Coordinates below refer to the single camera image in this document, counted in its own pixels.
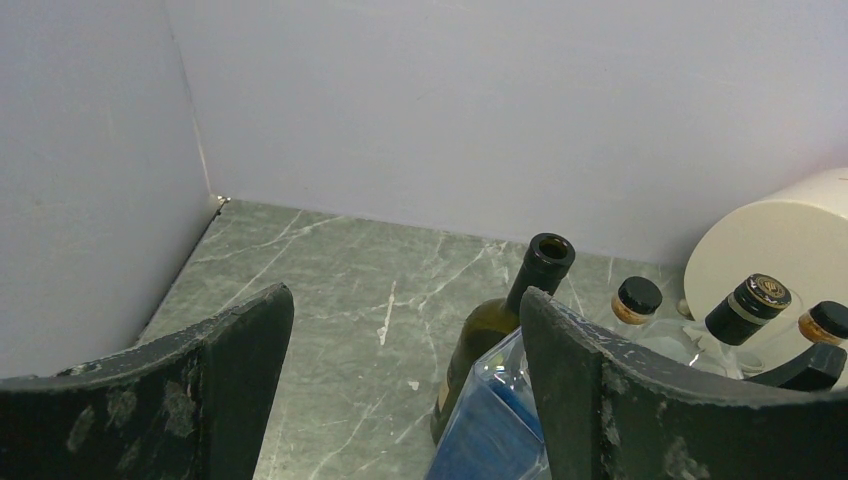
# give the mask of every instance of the green marble surface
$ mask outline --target green marble surface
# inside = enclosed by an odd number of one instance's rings
[[[556,294],[564,304],[591,318],[642,275],[665,294],[660,315],[677,316],[682,268],[575,247]],[[139,343],[285,282],[295,323],[255,478],[422,478],[435,451],[428,415],[462,321],[506,294],[525,248],[234,200]]]

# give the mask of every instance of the gray wall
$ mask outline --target gray wall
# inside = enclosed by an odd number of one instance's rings
[[[848,2],[169,0],[212,190],[681,263],[848,164]]]
[[[164,0],[0,3],[0,377],[131,344],[214,212]]]

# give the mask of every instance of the bottle cap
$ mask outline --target bottle cap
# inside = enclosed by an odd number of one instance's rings
[[[530,240],[524,254],[524,266],[545,275],[565,278],[574,263],[574,247],[555,233],[540,233]]]
[[[651,315],[660,308],[662,292],[647,278],[630,277],[618,287],[618,299],[634,313]]]
[[[774,278],[755,273],[733,291],[736,302],[751,315],[771,320],[792,303],[789,289]]]
[[[742,345],[789,304],[792,295],[782,283],[755,273],[746,278],[704,319],[707,329],[728,345]]]
[[[810,317],[827,333],[848,339],[848,307],[825,300],[810,309]]]

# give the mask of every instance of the glass bottle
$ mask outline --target glass bottle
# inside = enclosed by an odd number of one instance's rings
[[[840,345],[848,339],[848,308],[825,300],[756,348],[740,352],[739,365],[746,376],[766,370],[767,363],[780,365],[806,350],[810,343]]]
[[[704,323],[656,320],[633,341],[690,367],[741,380],[736,347],[791,302],[792,296],[782,283],[755,273],[722,300]]]
[[[621,282],[609,307],[604,307],[595,323],[624,338],[638,335],[662,304],[662,292],[643,277],[630,277]]]
[[[521,329],[474,362],[426,480],[550,478]]]
[[[483,302],[465,319],[430,418],[434,443],[439,442],[444,432],[474,361],[520,325],[518,309],[527,288],[537,287],[553,295],[574,263],[574,257],[574,247],[568,240],[553,233],[536,235],[527,247],[507,297]]]

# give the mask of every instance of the wine bottle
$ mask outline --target wine bottle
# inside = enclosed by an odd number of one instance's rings
[[[527,288],[553,295],[574,257],[574,247],[568,240],[553,233],[536,235],[507,297],[483,302],[465,319],[430,418],[434,443],[442,437],[474,361],[519,327],[519,306]]]
[[[848,307],[825,300],[798,317],[768,340],[747,352],[740,352],[742,373],[754,375],[765,370],[764,358],[780,364],[810,347],[810,342],[840,345],[848,339]]]
[[[662,304],[662,292],[643,277],[630,277],[621,283],[595,323],[624,338],[633,338],[651,320]]]
[[[736,347],[791,302],[792,296],[782,283],[755,273],[722,300],[704,323],[690,326],[656,320],[633,341],[690,367],[741,380]]]

